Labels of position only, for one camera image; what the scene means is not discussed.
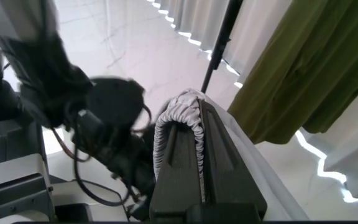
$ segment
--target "black pole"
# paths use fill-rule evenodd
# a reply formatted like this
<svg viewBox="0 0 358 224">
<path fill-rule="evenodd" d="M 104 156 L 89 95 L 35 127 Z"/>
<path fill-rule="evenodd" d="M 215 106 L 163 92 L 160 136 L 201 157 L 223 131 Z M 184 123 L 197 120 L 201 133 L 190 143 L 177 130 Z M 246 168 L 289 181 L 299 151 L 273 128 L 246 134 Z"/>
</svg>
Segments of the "black pole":
<svg viewBox="0 0 358 224">
<path fill-rule="evenodd" d="M 203 93 L 206 92 L 213 70 L 217 70 L 219 64 L 221 63 L 224 49 L 226 48 L 226 44 L 230 41 L 230 34 L 233 30 L 234 23 L 236 22 L 237 15 L 240 12 L 241 4 L 242 0 L 229 0 L 222 26 L 212 51 L 211 61 L 209 62 L 208 69 L 206 71 L 203 86 L 201 87 L 201 92 Z"/>
</svg>

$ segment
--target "marble floor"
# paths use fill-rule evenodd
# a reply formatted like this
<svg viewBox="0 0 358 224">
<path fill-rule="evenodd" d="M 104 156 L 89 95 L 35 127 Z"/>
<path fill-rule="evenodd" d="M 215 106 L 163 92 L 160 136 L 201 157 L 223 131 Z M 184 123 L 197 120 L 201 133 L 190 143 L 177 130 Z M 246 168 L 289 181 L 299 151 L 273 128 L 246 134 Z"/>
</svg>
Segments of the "marble floor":
<svg viewBox="0 0 358 224">
<path fill-rule="evenodd" d="M 72 63 L 89 77 L 132 78 L 145 88 L 145 103 L 156 114 L 170 97 L 186 88 L 200 89 L 208 54 L 179 35 L 158 9 L 146 0 L 55 0 L 60 35 Z M 8 70 L 5 79 L 15 87 Z M 239 90 L 237 76 L 222 64 L 213 73 L 207 95 L 228 108 Z M 145 114 L 137 122 L 142 126 Z M 57 152 L 48 138 L 49 166 L 53 175 L 73 178 L 72 163 Z M 358 220 L 358 203 L 345 203 L 335 180 L 318 177 L 318 158 L 293 138 L 286 145 L 263 142 L 257 145 L 298 203 L 314 220 Z M 101 164 L 91 161 L 81 167 L 84 179 L 117 186 Z M 123 185 L 117 190 L 124 194 Z"/>
</svg>

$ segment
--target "green cloth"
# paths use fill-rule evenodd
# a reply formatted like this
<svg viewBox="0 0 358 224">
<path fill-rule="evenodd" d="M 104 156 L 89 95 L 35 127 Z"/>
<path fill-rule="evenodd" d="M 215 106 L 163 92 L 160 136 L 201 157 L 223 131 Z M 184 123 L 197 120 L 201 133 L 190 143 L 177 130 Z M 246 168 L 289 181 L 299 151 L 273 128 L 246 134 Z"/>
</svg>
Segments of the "green cloth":
<svg viewBox="0 0 358 224">
<path fill-rule="evenodd" d="M 323 133 L 358 95 L 358 0 L 294 0 L 228 112 L 254 144 Z"/>
</svg>

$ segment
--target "white cloth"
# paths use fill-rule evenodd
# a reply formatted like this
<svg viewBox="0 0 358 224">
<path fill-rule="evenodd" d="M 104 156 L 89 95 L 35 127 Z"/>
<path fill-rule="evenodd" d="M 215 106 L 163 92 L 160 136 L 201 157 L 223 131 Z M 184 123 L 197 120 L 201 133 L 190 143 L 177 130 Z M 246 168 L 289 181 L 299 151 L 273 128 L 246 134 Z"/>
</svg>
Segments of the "white cloth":
<svg viewBox="0 0 358 224">
<path fill-rule="evenodd" d="M 244 164 L 247 166 L 249 172 L 255 180 L 259 190 L 264 196 L 267 202 L 267 211 L 264 217 L 264 221 L 280 221 L 280 220 L 309 220 L 307 214 L 299 206 L 298 202 L 293 198 L 288 189 L 284 186 L 280 178 L 253 145 L 250 139 L 244 134 L 240 126 L 237 124 L 236 120 L 224 109 L 218 106 L 214 101 L 209 99 L 204 94 L 196 90 L 185 90 L 179 96 L 173 98 L 168 106 L 166 113 L 164 112 L 161 116 L 158 117 L 160 120 L 159 124 L 162 124 L 165 120 L 178 120 L 185 121 L 189 126 L 194 127 L 196 130 L 202 133 L 202 130 L 198 129 L 197 122 L 200 120 L 196 119 L 196 114 L 200 114 L 197 101 L 190 100 L 193 97 L 198 97 L 209 104 L 213 105 L 218 112 L 219 117 L 224 123 L 226 130 L 228 131 L 231 139 L 239 151 L 239 154 L 244 161 Z M 187 119 L 186 115 L 191 115 L 192 119 Z M 166 140 L 167 136 L 162 136 L 157 134 L 157 125 L 156 125 L 156 136 L 159 142 L 159 146 L 162 146 Z M 163 153 L 163 148 L 158 148 L 159 152 Z"/>
<path fill-rule="evenodd" d="M 171 121 L 187 124 L 193 130 L 196 140 L 197 162 L 200 175 L 203 173 L 203 160 L 204 160 L 204 131 L 200 126 L 200 106 L 198 99 L 205 99 L 205 95 L 197 90 L 187 89 L 180 93 L 178 96 L 169 101 L 167 109 L 162 111 L 155 123 L 154 134 L 154 174 L 158 178 L 164 150 L 167 146 L 168 134 L 165 130 L 166 125 Z"/>
</svg>

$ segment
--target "green garment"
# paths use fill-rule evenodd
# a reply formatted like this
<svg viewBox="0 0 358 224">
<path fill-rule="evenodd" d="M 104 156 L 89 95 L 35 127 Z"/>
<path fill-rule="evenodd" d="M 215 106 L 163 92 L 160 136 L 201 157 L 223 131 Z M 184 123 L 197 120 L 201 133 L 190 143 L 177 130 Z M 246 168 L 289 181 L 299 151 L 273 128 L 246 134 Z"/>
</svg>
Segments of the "green garment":
<svg viewBox="0 0 358 224">
<path fill-rule="evenodd" d="M 358 95 L 358 0 L 294 0 L 228 112 L 254 144 L 323 133 Z"/>
</svg>

